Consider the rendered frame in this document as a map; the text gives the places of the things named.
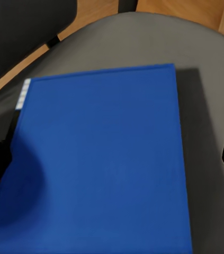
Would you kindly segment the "swivel chair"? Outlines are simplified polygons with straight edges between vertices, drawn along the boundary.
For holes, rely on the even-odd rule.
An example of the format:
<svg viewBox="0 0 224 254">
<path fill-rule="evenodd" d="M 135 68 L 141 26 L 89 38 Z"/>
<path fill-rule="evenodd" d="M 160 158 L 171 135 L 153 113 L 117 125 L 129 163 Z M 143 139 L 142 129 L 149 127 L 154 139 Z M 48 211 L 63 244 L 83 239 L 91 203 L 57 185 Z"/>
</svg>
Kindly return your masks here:
<svg viewBox="0 0 224 254">
<path fill-rule="evenodd" d="M 60 41 L 77 0 L 0 0 L 0 79 L 49 48 L 0 89 L 0 142 L 25 79 L 174 63 L 192 253 L 224 254 L 224 34 L 137 5 L 119 0 L 117 14 Z"/>
</svg>

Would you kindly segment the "folder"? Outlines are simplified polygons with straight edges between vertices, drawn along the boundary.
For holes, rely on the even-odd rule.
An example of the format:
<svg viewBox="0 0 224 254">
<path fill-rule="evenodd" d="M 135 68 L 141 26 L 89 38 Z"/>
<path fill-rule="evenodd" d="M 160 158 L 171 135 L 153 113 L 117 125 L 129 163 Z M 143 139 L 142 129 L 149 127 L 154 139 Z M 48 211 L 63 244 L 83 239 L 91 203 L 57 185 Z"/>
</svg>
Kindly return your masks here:
<svg viewBox="0 0 224 254">
<path fill-rule="evenodd" d="M 25 79 L 0 254 L 193 254 L 175 64 Z"/>
</svg>

